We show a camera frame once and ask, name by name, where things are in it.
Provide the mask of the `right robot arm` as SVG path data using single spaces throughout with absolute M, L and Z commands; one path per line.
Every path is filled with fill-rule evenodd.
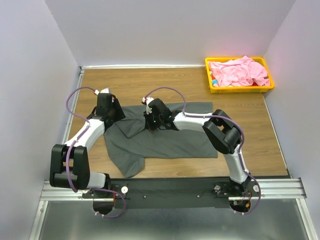
M 159 98 L 143 97 L 146 106 L 143 113 L 146 128 L 150 131 L 197 131 L 206 134 L 210 143 L 224 159 L 229 170 L 229 187 L 227 192 L 242 196 L 248 190 L 251 178 L 242 154 L 243 131 L 221 109 L 213 113 L 195 114 L 184 111 L 171 111 Z

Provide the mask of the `yellow plastic bin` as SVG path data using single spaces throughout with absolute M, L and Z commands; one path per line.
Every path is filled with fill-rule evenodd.
M 268 78 L 270 80 L 270 86 L 246 86 L 246 87 L 214 87 L 212 85 L 212 78 L 209 72 L 209 61 L 217 61 L 217 62 L 226 62 L 229 60 L 236 60 L 240 59 L 242 57 L 207 57 L 205 59 L 205 69 L 206 74 L 208 78 L 208 84 L 209 84 L 209 91 L 213 94 L 220 94 L 220 93 L 266 93 L 269 90 L 272 90 L 275 87 L 274 81 L 272 80 L 272 77 L 270 76 L 267 64 L 263 57 L 249 57 L 252 58 L 254 61 L 260 63 L 263 65 L 268 73 Z

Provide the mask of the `grey t shirt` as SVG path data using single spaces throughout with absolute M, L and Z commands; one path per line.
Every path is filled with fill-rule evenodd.
M 149 131 L 143 105 L 124 106 L 125 118 L 104 133 L 108 156 L 120 172 L 131 178 L 145 166 L 145 158 L 217 158 L 205 133 L 193 130 Z

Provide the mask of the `pink t shirt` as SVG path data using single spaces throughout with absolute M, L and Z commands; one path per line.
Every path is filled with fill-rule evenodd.
M 208 62 L 212 86 L 223 87 L 269 87 L 266 68 L 248 56 L 242 58 Z

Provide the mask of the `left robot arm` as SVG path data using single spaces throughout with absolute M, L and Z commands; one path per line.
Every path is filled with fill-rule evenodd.
M 75 193 L 93 189 L 101 198 L 111 191 L 107 173 L 90 170 L 88 152 L 108 128 L 125 118 L 119 100 L 111 93 L 97 94 L 97 103 L 83 127 L 64 144 L 55 144 L 51 150 L 49 183 L 52 187 L 71 189 Z

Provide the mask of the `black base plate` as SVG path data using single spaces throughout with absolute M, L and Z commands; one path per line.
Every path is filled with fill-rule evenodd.
M 232 208 L 248 212 L 252 199 L 259 196 L 250 178 L 244 184 L 229 177 L 113 178 L 111 192 L 90 189 L 82 194 L 93 200 L 93 208 L 109 213 L 122 209 Z

